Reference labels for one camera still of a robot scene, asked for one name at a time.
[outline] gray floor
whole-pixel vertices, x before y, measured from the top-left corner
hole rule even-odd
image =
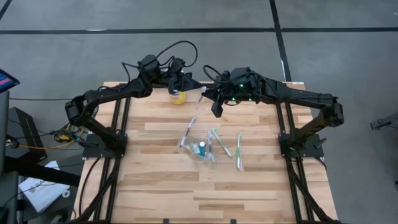
[[[398,26],[398,2],[392,0],[277,0],[277,8],[282,27]],[[260,0],[13,0],[0,21],[2,30],[273,25],[269,2]],[[199,59],[190,70],[198,80],[207,80],[201,72],[206,63],[220,70],[250,66],[284,80],[274,33],[0,35],[0,67],[22,83],[11,90],[12,97],[71,98],[106,80],[125,80],[120,62],[134,63],[182,39],[198,46]],[[340,220],[396,223],[398,133],[372,131],[369,122],[398,111],[398,33],[294,33],[284,34],[284,40],[293,81],[339,96],[344,106],[345,124],[321,132],[328,138],[324,150]],[[183,45],[171,54],[193,58]],[[30,113],[42,130],[67,122],[63,102],[11,105]],[[50,138],[45,142],[53,144]],[[49,152],[49,157],[78,153]]]

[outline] metal bracket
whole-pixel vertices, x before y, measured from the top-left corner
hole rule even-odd
[[[299,147],[294,146],[290,143],[290,134],[280,134],[279,144],[280,153],[282,156],[288,156],[290,158],[298,157],[323,157],[322,143],[326,139],[320,139],[319,134],[313,134],[307,138],[307,140]]]
[[[110,150],[106,147],[101,137],[96,134],[89,134],[86,138],[86,146],[83,151],[83,159],[89,157],[105,157],[105,158],[117,158],[124,157],[127,145],[127,135],[119,134],[120,148],[118,151]]]

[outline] yellow cup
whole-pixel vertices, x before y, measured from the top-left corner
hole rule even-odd
[[[170,102],[173,104],[182,104],[187,100],[187,93],[185,92],[176,92],[173,94],[170,94]]]

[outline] wooden tabletop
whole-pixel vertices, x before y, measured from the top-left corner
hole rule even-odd
[[[288,86],[304,89],[302,83],[288,83]],[[166,89],[154,89],[148,98],[131,99],[126,130],[128,146],[121,161],[112,222],[160,223],[169,218],[172,223],[229,223],[231,219],[237,219],[238,223],[294,223],[286,164],[277,140],[280,130],[275,105],[253,102],[224,105],[222,117],[215,118],[210,100],[200,103],[197,109],[199,97],[198,90],[189,91],[186,103],[173,105]],[[101,105],[96,119],[110,126],[114,106],[115,102]],[[123,107],[122,101],[118,127]],[[284,105],[282,111],[287,124]],[[292,105],[292,111],[298,128],[312,119],[309,108]],[[190,135],[206,139],[207,131],[216,128],[233,159],[216,141],[216,164],[198,161],[186,149],[178,148],[193,116],[198,119]],[[242,172],[236,169],[238,134],[242,134]],[[85,162],[76,211],[81,185],[94,160]],[[83,208],[98,191],[103,160],[88,179]],[[315,159],[304,159],[304,167],[310,193],[326,214],[337,219],[325,168]],[[107,201],[108,195],[104,197],[102,218]]]

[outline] computer screen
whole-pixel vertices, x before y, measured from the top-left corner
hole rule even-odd
[[[0,69],[0,93],[16,86],[19,81],[10,74]]]

